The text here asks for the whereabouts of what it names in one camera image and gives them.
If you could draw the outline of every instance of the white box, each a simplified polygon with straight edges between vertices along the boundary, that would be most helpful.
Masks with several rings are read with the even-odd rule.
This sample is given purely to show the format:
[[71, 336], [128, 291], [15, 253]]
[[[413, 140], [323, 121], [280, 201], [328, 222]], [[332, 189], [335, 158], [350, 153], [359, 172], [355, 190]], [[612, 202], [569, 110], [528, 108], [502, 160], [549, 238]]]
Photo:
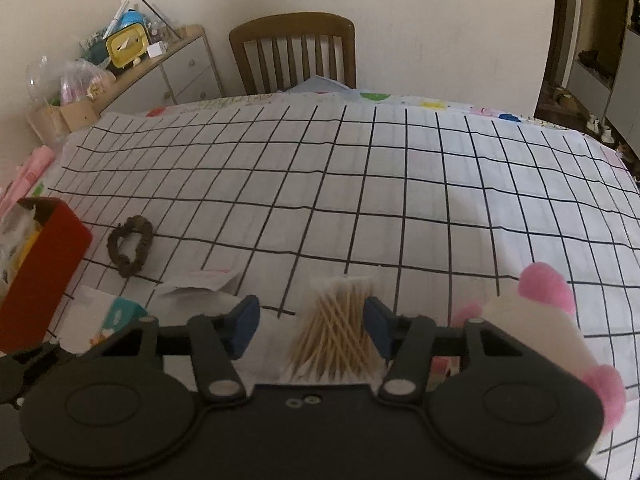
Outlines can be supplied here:
[[149, 54], [149, 57], [162, 56], [165, 52], [166, 46], [164, 45], [164, 41], [158, 41], [157, 43], [150, 44], [146, 48], [146, 53]]

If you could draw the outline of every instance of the screw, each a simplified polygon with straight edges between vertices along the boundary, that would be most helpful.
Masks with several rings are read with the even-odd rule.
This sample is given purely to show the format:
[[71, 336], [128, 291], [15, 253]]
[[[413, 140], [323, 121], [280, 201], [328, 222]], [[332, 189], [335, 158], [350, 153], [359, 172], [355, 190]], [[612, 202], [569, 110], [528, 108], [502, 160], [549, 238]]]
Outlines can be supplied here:
[[284, 402], [285, 406], [287, 406], [288, 408], [293, 408], [293, 409], [297, 409], [297, 408], [302, 408], [302, 400], [300, 399], [287, 399]]
[[317, 395], [308, 395], [302, 399], [306, 404], [320, 404], [322, 398]]

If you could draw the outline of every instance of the grid paper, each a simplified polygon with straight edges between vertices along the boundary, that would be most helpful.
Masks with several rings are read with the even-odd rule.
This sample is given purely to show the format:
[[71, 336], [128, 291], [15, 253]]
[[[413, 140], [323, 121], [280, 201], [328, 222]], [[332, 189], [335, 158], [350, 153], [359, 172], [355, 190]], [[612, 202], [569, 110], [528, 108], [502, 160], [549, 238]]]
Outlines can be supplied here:
[[[107, 114], [70, 144], [49, 193], [94, 240], [51, 335], [78, 285], [149, 306], [158, 283], [221, 266], [240, 270], [236, 295], [281, 315], [304, 308], [312, 276], [348, 272], [375, 275], [398, 314], [445, 325], [544, 261], [572, 287], [587, 345], [628, 393], [591, 464], [603, 478], [640, 474], [640, 196], [594, 140], [420, 107], [269, 104]], [[145, 268], [124, 280], [106, 239], [135, 214], [156, 235]]]

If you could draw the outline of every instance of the wooden chair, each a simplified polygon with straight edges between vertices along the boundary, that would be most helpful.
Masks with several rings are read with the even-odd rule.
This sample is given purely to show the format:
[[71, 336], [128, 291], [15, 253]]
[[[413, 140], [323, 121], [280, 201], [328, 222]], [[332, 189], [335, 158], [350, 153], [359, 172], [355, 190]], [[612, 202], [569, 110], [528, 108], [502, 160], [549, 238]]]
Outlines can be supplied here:
[[353, 23], [346, 18], [329, 14], [327, 12], [292, 12], [290, 14], [276, 14], [258, 18], [236, 27], [229, 33], [229, 43], [234, 51], [234, 57], [238, 64], [240, 77], [247, 94], [257, 94], [255, 79], [251, 71], [249, 59], [244, 44], [255, 41], [258, 49], [258, 63], [262, 74], [264, 91], [271, 92], [269, 71], [264, 57], [262, 40], [271, 39], [273, 51], [273, 68], [278, 90], [284, 90], [284, 78], [282, 76], [282, 63], [278, 49], [278, 38], [287, 40], [287, 60], [289, 62], [289, 81], [291, 86], [298, 84], [296, 62], [294, 58], [292, 37], [302, 39], [302, 77], [303, 81], [311, 77], [309, 70], [309, 54], [306, 37], [313, 36], [316, 39], [316, 73], [324, 75], [322, 65], [321, 36], [328, 36], [329, 42], [329, 77], [337, 79], [337, 67], [335, 61], [335, 40], [342, 40], [342, 60], [344, 66], [344, 83], [349, 88], [356, 88], [356, 48], [355, 28]]

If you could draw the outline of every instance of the pink plush toy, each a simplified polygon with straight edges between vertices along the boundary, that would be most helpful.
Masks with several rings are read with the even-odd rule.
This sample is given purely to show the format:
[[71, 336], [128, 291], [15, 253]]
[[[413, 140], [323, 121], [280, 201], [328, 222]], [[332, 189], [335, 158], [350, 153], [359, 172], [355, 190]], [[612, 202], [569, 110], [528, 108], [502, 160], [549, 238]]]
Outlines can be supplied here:
[[614, 367], [599, 365], [578, 329], [575, 302], [564, 278], [544, 263], [522, 271], [518, 296], [503, 295], [484, 307], [470, 304], [456, 315], [452, 326], [482, 317], [507, 334], [588, 384], [604, 407], [603, 433], [620, 422], [625, 410], [625, 388]]

